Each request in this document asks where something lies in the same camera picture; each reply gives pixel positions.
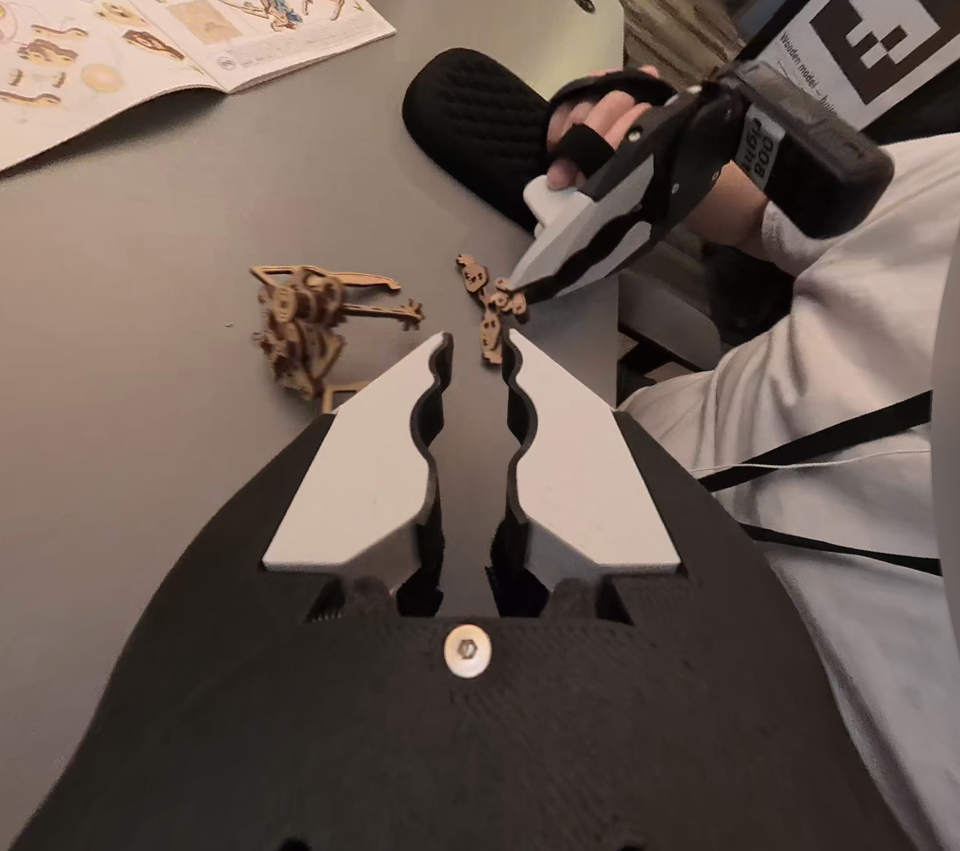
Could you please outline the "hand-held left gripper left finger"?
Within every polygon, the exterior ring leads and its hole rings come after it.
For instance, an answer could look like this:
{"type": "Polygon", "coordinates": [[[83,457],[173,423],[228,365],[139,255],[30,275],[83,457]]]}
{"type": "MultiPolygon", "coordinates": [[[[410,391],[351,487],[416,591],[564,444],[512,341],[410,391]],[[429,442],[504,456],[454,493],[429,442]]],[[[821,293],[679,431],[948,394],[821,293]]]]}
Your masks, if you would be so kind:
{"type": "Polygon", "coordinates": [[[445,425],[453,336],[421,343],[329,417],[270,545],[271,572],[434,573],[443,560],[431,445],[445,425]]]}

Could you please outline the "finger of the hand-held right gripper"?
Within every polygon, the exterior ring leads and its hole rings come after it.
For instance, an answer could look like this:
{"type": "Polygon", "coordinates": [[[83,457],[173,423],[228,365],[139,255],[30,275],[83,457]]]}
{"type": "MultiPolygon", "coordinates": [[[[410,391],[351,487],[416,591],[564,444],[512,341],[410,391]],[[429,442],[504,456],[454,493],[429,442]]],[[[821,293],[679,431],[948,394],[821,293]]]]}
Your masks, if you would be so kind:
{"type": "Polygon", "coordinates": [[[523,190],[523,199],[536,219],[534,241],[506,279],[508,288],[525,293],[525,281],[546,273],[567,252],[581,248],[601,227],[621,218],[641,218],[638,209],[627,209],[627,199],[614,193],[594,201],[582,190],[552,192],[546,176],[534,178],[523,190]]]}
{"type": "Polygon", "coordinates": [[[649,222],[621,217],[600,228],[581,248],[566,252],[545,273],[525,281],[525,299],[534,306],[615,275],[662,241],[677,221],[649,222]]]}

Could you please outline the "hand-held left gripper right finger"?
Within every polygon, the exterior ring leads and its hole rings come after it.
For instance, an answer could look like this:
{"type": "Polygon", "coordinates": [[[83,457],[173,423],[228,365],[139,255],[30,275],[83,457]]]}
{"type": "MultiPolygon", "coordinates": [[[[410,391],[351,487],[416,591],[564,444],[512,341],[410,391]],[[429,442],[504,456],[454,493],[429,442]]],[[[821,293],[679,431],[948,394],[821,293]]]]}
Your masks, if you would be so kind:
{"type": "Polygon", "coordinates": [[[680,557],[613,407],[512,329],[510,397],[532,427],[510,489],[532,574],[672,574],[680,557]]]}

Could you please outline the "small wooden parts cluster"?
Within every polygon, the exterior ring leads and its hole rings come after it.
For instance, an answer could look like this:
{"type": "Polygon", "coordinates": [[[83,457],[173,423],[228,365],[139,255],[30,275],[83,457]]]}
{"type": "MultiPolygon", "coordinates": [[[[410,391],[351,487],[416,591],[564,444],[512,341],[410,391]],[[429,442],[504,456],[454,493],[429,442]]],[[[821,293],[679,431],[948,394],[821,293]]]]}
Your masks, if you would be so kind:
{"type": "Polygon", "coordinates": [[[489,365],[502,365],[504,320],[512,318],[518,324],[529,320],[526,297],[510,290],[505,278],[493,279],[489,269],[470,254],[458,255],[456,264],[466,292],[483,312],[479,330],[482,357],[489,365]]]}

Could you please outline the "wooden model assembly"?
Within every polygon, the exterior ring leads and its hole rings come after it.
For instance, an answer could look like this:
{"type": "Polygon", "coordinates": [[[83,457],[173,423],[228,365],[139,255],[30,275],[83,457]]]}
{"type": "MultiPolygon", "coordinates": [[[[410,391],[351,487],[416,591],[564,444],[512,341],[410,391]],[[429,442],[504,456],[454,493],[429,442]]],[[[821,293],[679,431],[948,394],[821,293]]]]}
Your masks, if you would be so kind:
{"type": "Polygon", "coordinates": [[[318,403],[319,391],[346,348],[338,328],[350,318],[382,318],[418,329],[421,303],[401,305],[355,303],[352,291],[399,294],[391,278],[357,271],[331,271],[315,265],[254,265],[262,325],[254,342],[264,355],[273,380],[305,401],[318,403]]]}

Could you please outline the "person's right forearm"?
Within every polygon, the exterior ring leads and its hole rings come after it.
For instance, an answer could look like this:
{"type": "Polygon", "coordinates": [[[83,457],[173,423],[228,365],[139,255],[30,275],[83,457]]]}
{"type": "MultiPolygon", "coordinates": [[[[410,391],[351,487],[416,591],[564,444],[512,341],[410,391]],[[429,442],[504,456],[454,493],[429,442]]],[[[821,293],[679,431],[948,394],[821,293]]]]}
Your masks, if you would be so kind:
{"type": "Polygon", "coordinates": [[[795,238],[797,230],[733,161],[723,167],[683,224],[703,242],[731,247],[787,274],[798,274],[787,253],[787,239],[795,238]]]}

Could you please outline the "person's right hand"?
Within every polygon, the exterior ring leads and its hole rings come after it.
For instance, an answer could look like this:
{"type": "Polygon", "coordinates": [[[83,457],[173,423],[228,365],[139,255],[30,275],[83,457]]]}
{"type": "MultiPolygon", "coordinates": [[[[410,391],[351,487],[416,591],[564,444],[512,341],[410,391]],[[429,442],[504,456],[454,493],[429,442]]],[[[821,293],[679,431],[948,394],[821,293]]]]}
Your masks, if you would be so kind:
{"type": "Polygon", "coordinates": [[[656,79],[652,65],[620,72],[596,70],[557,92],[550,103],[544,149],[544,182],[552,193],[582,185],[616,152],[630,128],[652,105],[639,75],[656,79]]]}

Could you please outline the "black wrist rest pad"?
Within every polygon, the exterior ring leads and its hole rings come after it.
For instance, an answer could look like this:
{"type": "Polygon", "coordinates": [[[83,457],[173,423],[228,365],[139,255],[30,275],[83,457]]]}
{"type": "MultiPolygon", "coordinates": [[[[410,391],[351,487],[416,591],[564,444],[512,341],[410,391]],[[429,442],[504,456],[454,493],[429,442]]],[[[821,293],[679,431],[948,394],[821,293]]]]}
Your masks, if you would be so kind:
{"type": "Polygon", "coordinates": [[[451,48],[405,91],[401,118],[420,151],[455,182],[532,234],[523,192],[546,173],[547,100],[493,58],[451,48]]]}

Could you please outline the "illustrated instruction booklet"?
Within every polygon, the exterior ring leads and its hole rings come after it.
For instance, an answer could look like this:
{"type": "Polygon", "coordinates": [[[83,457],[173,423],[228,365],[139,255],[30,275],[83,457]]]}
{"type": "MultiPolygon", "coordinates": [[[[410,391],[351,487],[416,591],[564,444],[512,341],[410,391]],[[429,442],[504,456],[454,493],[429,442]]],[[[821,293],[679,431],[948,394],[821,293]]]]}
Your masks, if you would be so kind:
{"type": "Polygon", "coordinates": [[[367,0],[1,0],[6,173],[142,103],[224,95],[393,36],[367,0]]]}

